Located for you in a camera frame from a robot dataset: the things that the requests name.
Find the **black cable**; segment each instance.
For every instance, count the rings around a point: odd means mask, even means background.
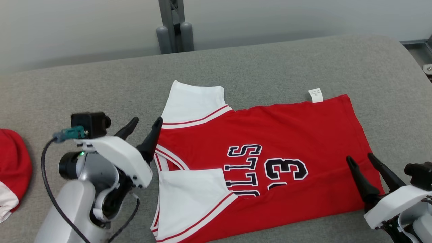
[[[60,206],[58,205],[57,201],[55,200],[55,197],[53,196],[53,193],[50,189],[50,186],[48,184],[47,180],[47,173],[45,171],[45,155],[47,153],[48,147],[54,143],[57,140],[57,138],[51,139],[44,147],[41,155],[41,171],[42,171],[42,179],[44,180],[45,189],[47,190],[48,196],[51,199],[52,204],[54,205],[55,209],[57,209],[60,216],[66,221],[66,223],[81,237],[82,240],[84,240],[85,243],[91,243],[86,236],[67,218],[67,216],[64,214],[64,212],[61,210]]]
[[[113,241],[114,238],[116,238],[126,228],[126,226],[135,217],[135,214],[138,212],[138,207],[140,206],[140,198],[137,195],[135,195],[134,193],[132,193],[132,195],[137,199],[137,205],[135,206],[135,209],[133,210],[133,212],[130,215],[130,217],[126,220],[126,223],[124,223],[123,226],[120,227],[120,229],[117,230],[117,232],[115,232],[115,234],[113,234],[113,236],[111,236],[111,238],[109,238],[108,243],[110,243],[111,241]]]
[[[432,204],[432,201],[431,201],[431,200],[428,200],[428,199],[422,199],[422,200],[420,200],[420,201],[422,201],[422,202],[427,202],[427,203],[429,203],[429,204]]]

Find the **folded clothing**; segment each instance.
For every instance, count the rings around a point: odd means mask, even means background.
[[[19,207],[32,171],[30,156],[20,135],[0,129],[0,223]]]

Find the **white tag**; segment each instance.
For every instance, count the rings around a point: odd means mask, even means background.
[[[317,89],[314,89],[314,90],[310,90],[309,94],[311,94],[312,103],[322,102],[323,101],[323,95],[321,94],[321,89],[320,88],[317,88]]]

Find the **gray table surface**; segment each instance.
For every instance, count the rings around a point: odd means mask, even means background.
[[[138,116],[140,122],[127,140],[136,145],[161,115],[175,79],[223,86],[225,101],[235,110],[302,102],[310,99],[308,90],[317,87],[325,99],[348,94],[372,150],[404,181],[409,181],[403,174],[406,163],[432,157],[432,85],[408,51],[387,37],[335,36],[33,70],[0,78],[0,127],[21,134],[34,166],[21,207],[0,224],[0,242],[34,240],[51,207],[40,153],[53,132],[70,125],[70,114],[104,111],[112,119],[110,134]],[[58,161],[70,150],[75,150],[72,142],[48,150],[47,174],[54,194],[65,183],[57,172]],[[149,188],[135,192],[140,210],[117,243],[154,242],[149,227],[157,177]],[[127,198],[115,228],[134,204]],[[334,215],[218,242],[391,242],[385,232],[369,229],[362,215]]]

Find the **red jersey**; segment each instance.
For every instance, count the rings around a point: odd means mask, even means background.
[[[222,87],[172,86],[155,154],[157,242],[207,242],[359,210],[348,155],[383,192],[347,95],[239,111],[223,96]]]

